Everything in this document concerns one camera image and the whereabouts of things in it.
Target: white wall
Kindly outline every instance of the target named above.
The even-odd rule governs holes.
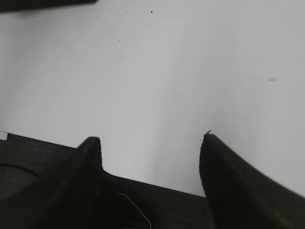
[[[199,149],[212,129],[305,195],[295,176],[305,161],[303,6],[101,0],[2,14],[0,130],[68,146],[96,135],[108,172],[203,195]]]

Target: thin wire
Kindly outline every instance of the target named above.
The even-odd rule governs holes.
[[[150,229],[152,229],[152,225],[151,225],[151,223],[150,223],[150,221],[147,219],[147,217],[143,214],[143,212],[141,212],[141,210],[135,205],[135,203],[133,203],[133,201],[128,197],[128,195],[126,195],[126,194],[123,194],[123,193],[119,193],[120,195],[122,195],[122,196],[126,196],[128,199],[129,199],[129,201],[138,209],[138,211],[144,216],[144,218],[147,220],[147,222],[149,223],[149,227],[150,227]]]

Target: black plastic part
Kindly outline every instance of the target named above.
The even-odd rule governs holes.
[[[217,229],[305,226],[305,198],[253,168],[215,135],[204,136],[200,175]]]
[[[97,0],[0,0],[0,12],[95,3]]]
[[[38,180],[0,204],[1,228],[91,228],[101,176],[100,140],[90,137]]]
[[[87,228],[91,219],[91,228],[147,228],[147,221],[126,196],[119,194],[122,193],[149,219],[153,229],[214,229],[205,198],[110,175],[102,169],[99,140],[93,138],[93,141],[86,141],[85,145],[85,148],[79,147],[78,150],[85,151],[84,158],[88,160],[80,160],[77,166],[75,159],[70,160],[73,158],[71,156],[75,154],[78,158],[83,153],[74,148],[12,134],[8,134],[6,141],[0,140],[0,163],[9,165],[0,167],[0,211],[4,211],[3,202],[10,211],[0,215],[3,222],[0,222],[1,228],[49,228],[47,223],[54,229]],[[65,187],[64,196],[62,191],[58,191],[58,195],[48,201],[49,194],[45,190],[37,195],[26,195],[26,191],[24,196],[28,205],[25,203],[23,206],[23,199],[21,203],[16,203],[14,196],[31,188],[40,178],[48,179],[58,168],[61,173],[62,163],[66,166],[65,169],[75,169],[69,182],[62,182],[65,174],[60,175],[58,184]],[[100,169],[102,177],[97,178]],[[95,173],[92,182],[84,179],[92,173]],[[96,188],[100,191],[98,194],[92,192]],[[26,212],[25,217],[34,216],[37,201],[41,204],[38,206],[37,218],[24,219],[22,213],[27,209],[29,213]]]

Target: black mark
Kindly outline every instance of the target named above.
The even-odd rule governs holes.
[[[278,80],[278,78],[277,77],[273,77],[273,78],[270,78],[268,81],[270,81],[270,82],[274,82],[274,81],[277,81]]]
[[[258,79],[258,77],[254,77],[254,78],[249,79],[248,81],[253,81],[253,80],[257,80],[257,79]]]

